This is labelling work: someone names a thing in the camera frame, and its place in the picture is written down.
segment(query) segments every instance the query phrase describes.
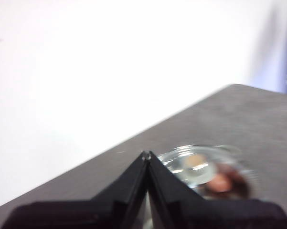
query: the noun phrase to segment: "white wall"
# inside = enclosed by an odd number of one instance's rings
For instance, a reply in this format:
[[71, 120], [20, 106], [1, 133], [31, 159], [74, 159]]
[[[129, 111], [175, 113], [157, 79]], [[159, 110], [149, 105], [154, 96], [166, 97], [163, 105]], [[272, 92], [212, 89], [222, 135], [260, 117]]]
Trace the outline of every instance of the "white wall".
[[279, 2], [0, 0], [0, 205], [248, 83]]

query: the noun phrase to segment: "gray tabletop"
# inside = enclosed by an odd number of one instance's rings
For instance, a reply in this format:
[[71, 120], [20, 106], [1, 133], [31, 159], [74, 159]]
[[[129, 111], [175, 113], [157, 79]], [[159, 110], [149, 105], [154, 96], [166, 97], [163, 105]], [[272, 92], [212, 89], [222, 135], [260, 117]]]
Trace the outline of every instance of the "gray tabletop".
[[287, 95], [234, 84], [2, 205], [0, 227], [18, 205], [91, 198], [142, 150], [160, 154], [190, 144], [240, 148], [263, 178], [263, 196], [287, 212]]

